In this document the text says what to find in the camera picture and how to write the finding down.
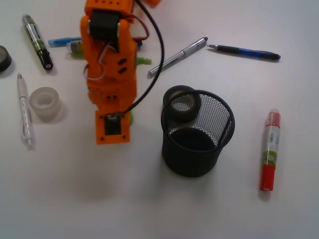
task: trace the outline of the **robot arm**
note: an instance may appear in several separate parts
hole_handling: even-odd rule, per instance
[[[160,0],[145,0],[156,5]],[[88,97],[98,110],[97,144],[130,141],[130,114],[137,96],[137,44],[130,34],[134,0],[87,0],[81,20],[88,64]]]

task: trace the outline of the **white table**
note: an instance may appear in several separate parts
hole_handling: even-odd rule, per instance
[[[54,70],[47,74],[21,23],[29,13],[45,42],[79,36],[84,4],[0,3],[0,45],[13,59],[0,75],[0,238],[318,238],[319,1],[163,0],[151,14],[167,57],[207,36],[209,44],[282,58],[272,63],[202,49],[164,71],[134,109],[131,143],[103,146],[95,144],[96,107],[87,97],[85,61],[72,59],[65,48],[49,48]],[[152,35],[139,55],[154,64],[138,67],[139,95],[160,58],[147,24]],[[33,116],[33,152],[20,140],[18,72],[30,94],[49,86],[64,102],[60,121],[41,123]],[[161,159],[162,97],[175,85],[211,91],[235,115],[233,138],[212,172],[199,179],[176,176]],[[263,123],[271,108],[280,110],[282,129],[275,187],[267,198],[258,188]]]

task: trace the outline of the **mesh pen holder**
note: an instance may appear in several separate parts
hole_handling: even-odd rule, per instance
[[[183,113],[185,120],[176,121],[172,109]],[[162,155],[168,167],[185,177],[200,177],[215,166],[233,136],[235,118],[220,97],[194,90],[171,98],[163,108],[161,125]]]

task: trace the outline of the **black cable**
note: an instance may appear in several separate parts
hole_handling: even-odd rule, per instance
[[[143,10],[143,12],[145,12],[146,16],[149,18],[149,20],[151,21],[152,25],[155,28],[156,33],[159,36],[159,42],[160,42],[160,50],[161,50],[161,57],[160,57],[160,64],[159,64],[159,70],[157,71],[152,83],[150,84],[150,86],[148,87],[148,89],[144,92],[144,94],[142,94],[142,96],[135,101],[126,111],[124,111],[123,113],[126,114],[127,112],[131,111],[133,108],[135,108],[144,98],[145,96],[148,95],[148,93],[151,91],[151,89],[153,88],[153,86],[155,85],[158,77],[160,76],[160,72],[161,69],[163,67],[163,63],[164,63],[164,42],[163,39],[161,37],[160,34],[160,30],[158,28],[158,26],[156,25],[154,19],[152,18],[151,14],[149,13],[149,11],[145,8],[145,6],[140,2],[140,0],[135,0],[135,2],[140,6],[140,8]]]

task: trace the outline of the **clear tape roll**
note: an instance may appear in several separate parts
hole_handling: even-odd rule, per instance
[[[29,99],[34,112],[43,118],[55,116],[61,108],[58,92],[51,87],[41,87],[35,90]]]

